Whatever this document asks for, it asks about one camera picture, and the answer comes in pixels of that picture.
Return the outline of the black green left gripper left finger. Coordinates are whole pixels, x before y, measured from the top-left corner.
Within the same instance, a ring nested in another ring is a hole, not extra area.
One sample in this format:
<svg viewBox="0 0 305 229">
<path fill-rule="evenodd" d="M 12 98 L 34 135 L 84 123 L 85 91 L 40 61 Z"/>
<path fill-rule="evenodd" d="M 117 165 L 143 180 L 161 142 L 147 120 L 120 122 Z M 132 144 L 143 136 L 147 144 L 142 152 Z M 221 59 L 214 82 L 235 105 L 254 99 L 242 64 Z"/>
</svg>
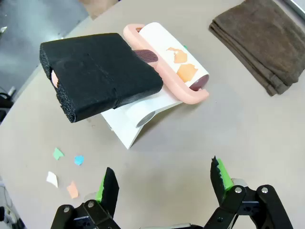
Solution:
<svg viewBox="0 0 305 229">
<path fill-rule="evenodd" d="M 97 197 L 77 208 L 61 205 L 55 214 L 52 229 L 118 229 L 114 221 L 119 185 L 115 172 L 107 167 Z"/>
</svg>

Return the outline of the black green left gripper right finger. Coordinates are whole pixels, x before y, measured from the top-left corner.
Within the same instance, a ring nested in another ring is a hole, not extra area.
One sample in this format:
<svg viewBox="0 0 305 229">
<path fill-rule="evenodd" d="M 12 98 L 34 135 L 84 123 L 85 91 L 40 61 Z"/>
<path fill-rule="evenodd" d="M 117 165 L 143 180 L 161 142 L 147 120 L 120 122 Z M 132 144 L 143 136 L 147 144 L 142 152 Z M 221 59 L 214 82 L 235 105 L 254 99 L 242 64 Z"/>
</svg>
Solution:
<svg viewBox="0 0 305 229">
<path fill-rule="evenodd" d="M 249 216 L 257 229 L 291 229 L 292 223 L 273 186 L 250 189 L 231 179 L 223 162 L 212 158 L 210 179 L 219 203 L 205 229 L 231 229 L 239 216 Z"/>
</svg>

